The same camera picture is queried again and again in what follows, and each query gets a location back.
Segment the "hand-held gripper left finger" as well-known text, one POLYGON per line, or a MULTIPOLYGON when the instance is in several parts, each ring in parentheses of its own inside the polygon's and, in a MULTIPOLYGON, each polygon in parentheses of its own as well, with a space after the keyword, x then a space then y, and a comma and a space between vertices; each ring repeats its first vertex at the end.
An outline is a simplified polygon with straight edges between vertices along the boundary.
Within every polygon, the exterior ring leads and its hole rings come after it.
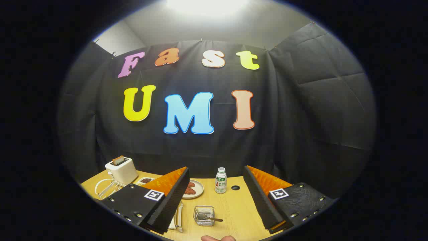
POLYGON ((189 168, 183 167, 143 186, 130 183, 100 203, 129 223, 163 234, 168 230, 189 181, 189 168))

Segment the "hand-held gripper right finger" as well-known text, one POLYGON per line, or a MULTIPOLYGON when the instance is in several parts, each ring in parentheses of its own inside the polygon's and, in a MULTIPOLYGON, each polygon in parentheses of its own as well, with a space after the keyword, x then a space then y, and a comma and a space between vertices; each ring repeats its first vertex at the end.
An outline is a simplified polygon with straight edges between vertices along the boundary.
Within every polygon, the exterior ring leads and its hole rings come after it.
POLYGON ((270 234, 307 223, 335 203, 307 183, 290 184, 252 166, 244 166, 243 178, 270 234))

